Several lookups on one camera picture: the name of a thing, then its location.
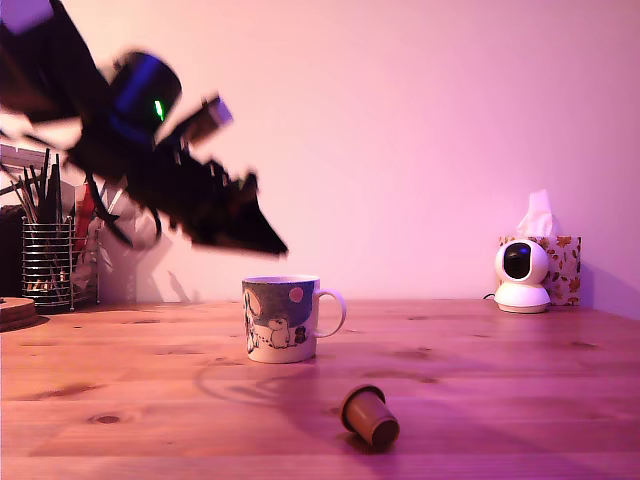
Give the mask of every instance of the metal pen holder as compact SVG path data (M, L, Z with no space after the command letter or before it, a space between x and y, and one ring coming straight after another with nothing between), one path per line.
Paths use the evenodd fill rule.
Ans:
M22 219L22 295L36 307L68 307L99 297L99 229L75 235L75 222L28 223Z

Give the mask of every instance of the green light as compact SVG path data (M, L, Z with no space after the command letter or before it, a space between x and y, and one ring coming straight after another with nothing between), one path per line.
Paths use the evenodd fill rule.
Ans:
M156 113L160 117L160 120L164 122L164 109L162 108L162 103L160 103L160 100L156 100Z

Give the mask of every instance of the white security camera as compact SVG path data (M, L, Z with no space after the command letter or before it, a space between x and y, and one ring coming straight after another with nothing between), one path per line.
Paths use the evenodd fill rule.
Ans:
M531 240L513 240L503 245L495 261L502 284L494 300L500 310L512 313L544 312L551 299L542 286L549 270L547 252Z

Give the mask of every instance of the tissue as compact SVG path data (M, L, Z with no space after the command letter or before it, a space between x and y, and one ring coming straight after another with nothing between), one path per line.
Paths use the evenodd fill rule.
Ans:
M540 190L529 194L529 210L516 228L518 236L549 237L555 236L556 230L547 191Z

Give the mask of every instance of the camera lens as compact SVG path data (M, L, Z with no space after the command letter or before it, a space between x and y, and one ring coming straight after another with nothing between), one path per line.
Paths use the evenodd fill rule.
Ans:
M526 243L513 243L504 252L504 271L511 278L521 279L531 270L531 247Z

